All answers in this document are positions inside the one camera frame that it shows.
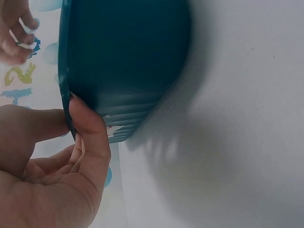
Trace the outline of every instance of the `plastic bowl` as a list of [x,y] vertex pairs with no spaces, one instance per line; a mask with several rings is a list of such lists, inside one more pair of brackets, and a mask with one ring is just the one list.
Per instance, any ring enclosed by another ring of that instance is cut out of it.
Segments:
[[110,143],[127,139],[184,66],[185,0],[63,0],[58,77],[67,122],[73,92],[99,113]]

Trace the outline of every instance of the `light blue circle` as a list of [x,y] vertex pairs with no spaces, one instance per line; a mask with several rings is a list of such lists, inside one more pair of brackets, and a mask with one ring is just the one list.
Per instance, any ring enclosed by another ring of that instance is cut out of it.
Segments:
[[108,174],[106,176],[106,180],[105,180],[105,183],[104,183],[104,187],[107,187],[110,184],[111,180],[112,180],[112,170],[109,167]]
[[62,0],[31,0],[31,10],[38,12],[47,12],[61,8]]
[[52,43],[43,52],[43,59],[46,63],[56,65],[58,63],[58,43]]

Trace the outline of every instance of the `printed number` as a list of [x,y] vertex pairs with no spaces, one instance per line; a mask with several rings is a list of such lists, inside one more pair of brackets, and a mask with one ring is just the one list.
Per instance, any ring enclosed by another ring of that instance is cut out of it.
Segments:
[[4,77],[4,85],[9,86],[14,81],[15,78],[14,76],[10,79],[10,74],[12,72],[15,72],[17,74],[19,81],[21,81],[22,83],[31,84],[33,82],[32,74],[35,69],[36,69],[36,65],[30,63],[28,70],[26,71],[25,74],[23,74],[22,70],[19,67],[17,66],[12,67]]

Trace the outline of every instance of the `white background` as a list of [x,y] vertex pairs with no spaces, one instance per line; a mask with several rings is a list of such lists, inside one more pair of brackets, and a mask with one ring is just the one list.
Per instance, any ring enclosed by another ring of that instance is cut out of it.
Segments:
[[173,93],[119,144],[131,228],[304,225],[304,1],[192,0]]

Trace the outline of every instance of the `human hand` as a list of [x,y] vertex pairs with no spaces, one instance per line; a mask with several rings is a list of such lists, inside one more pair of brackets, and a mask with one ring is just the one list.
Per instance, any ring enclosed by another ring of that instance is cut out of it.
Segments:
[[30,29],[38,27],[29,11],[29,0],[0,0],[0,61],[9,65],[23,64],[33,50],[18,46],[10,29],[19,42],[34,43],[35,36],[27,34],[19,18]]
[[35,143],[68,132],[62,110],[0,107],[0,227],[86,228],[100,206],[111,157],[105,124],[79,98],[75,145],[32,159]]

